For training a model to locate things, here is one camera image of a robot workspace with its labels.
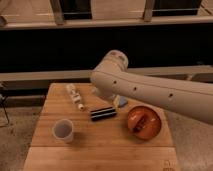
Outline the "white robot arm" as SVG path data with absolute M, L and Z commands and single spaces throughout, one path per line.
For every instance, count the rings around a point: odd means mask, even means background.
M 129 73 L 128 57 L 109 51 L 94 68 L 90 81 L 105 96 L 143 101 L 213 125 L 213 84 Z

